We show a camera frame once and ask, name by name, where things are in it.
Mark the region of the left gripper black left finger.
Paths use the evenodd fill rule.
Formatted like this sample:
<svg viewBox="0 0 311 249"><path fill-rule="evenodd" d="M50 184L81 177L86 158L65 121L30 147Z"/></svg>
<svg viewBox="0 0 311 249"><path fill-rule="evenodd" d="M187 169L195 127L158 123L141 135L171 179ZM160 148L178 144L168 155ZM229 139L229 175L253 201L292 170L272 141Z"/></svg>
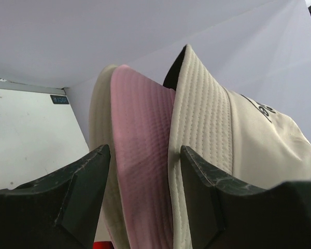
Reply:
<svg viewBox="0 0 311 249"><path fill-rule="evenodd" d="M99 156L0 190L0 248L92 248L104 188Z"/></svg>

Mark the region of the beige bucket hat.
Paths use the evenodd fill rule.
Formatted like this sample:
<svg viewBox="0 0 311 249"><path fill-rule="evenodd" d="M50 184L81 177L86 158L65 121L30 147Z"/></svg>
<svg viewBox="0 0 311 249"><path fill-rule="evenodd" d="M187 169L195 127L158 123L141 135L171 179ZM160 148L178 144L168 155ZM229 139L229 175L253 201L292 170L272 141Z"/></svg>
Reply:
<svg viewBox="0 0 311 249"><path fill-rule="evenodd" d="M261 188L311 179L311 143L294 120L221 86L190 45L183 47L163 85L175 91L168 145L174 248L192 247L181 146Z"/></svg>

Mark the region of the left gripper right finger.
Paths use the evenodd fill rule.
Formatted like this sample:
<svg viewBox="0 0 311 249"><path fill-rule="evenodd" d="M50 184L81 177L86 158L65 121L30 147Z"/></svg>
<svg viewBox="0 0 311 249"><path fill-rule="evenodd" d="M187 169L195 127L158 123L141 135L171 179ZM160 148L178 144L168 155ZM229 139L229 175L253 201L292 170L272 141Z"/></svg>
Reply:
<svg viewBox="0 0 311 249"><path fill-rule="evenodd" d="M180 164L193 248L311 248L311 181L262 189L189 146Z"/></svg>

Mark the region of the pink bucket hat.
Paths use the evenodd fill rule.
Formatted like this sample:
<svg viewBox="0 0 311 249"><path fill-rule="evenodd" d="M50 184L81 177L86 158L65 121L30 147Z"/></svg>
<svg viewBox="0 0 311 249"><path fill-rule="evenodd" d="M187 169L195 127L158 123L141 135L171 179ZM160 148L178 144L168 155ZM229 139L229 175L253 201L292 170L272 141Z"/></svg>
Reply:
<svg viewBox="0 0 311 249"><path fill-rule="evenodd" d="M110 82L111 121L123 216L131 248L172 248L167 176L175 91L122 65Z"/></svg>

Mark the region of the cream bucket hat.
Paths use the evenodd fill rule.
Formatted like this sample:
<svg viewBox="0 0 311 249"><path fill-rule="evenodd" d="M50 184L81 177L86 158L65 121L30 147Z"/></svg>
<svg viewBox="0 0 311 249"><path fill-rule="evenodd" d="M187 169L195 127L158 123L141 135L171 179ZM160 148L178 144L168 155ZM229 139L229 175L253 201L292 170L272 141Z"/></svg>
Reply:
<svg viewBox="0 0 311 249"><path fill-rule="evenodd" d="M123 207L117 178L116 153L111 122L111 77L117 68L108 65L100 72L93 91L89 110L89 149L97 152L104 176L102 219L114 248L130 248L123 217Z"/></svg>

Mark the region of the red plastic tray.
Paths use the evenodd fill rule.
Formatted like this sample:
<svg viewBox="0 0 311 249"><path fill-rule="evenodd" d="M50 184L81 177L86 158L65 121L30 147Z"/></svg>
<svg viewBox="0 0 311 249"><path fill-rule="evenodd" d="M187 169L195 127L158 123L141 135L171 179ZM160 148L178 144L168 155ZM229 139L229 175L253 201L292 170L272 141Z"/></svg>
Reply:
<svg viewBox="0 0 311 249"><path fill-rule="evenodd" d="M110 241L99 241L93 243L93 249L114 249Z"/></svg>

